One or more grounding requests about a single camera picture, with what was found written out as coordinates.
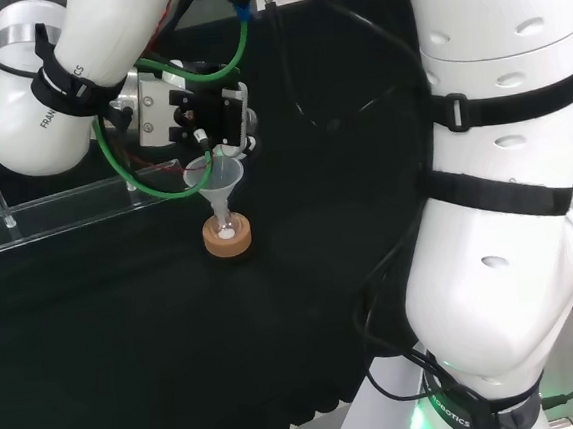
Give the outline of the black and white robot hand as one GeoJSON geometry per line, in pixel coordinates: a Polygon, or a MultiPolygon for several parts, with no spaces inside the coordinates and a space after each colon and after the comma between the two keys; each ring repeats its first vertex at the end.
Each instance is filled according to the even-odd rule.
{"type": "Polygon", "coordinates": [[[256,149],[257,116],[243,82],[226,77],[199,83],[165,72],[161,78],[144,73],[138,83],[139,141],[148,154],[200,155],[198,129],[214,153],[243,159],[256,149]]]}

